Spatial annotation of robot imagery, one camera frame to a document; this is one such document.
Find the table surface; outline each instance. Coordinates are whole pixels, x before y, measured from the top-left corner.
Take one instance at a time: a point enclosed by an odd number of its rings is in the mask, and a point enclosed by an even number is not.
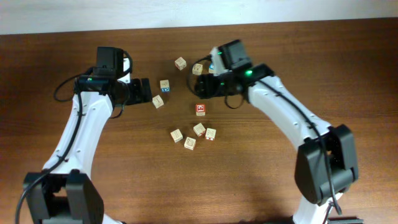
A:
[[[185,86],[188,65],[212,47],[241,39],[306,107],[355,136],[359,180],[340,199],[343,214],[366,223],[398,220],[398,19],[109,30],[0,36],[0,222],[13,220],[27,172],[41,170],[68,120],[71,103],[52,99],[64,79],[95,64],[96,47],[127,50],[134,77],[150,78],[165,105],[129,106],[102,132],[92,180],[106,213],[128,223],[237,223],[289,217],[301,194],[295,150],[259,110],[227,109]],[[161,93],[159,80],[170,80]],[[63,90],[67,96],[71,90]],[[232,103],[239,97],[231,99]],[[194,105],[206,104],[204,117]],[[217,130],[196,138],[193,126]],[[195,150],[174,143],[179,128]],[[30,223],[24,204],[21,222]]]

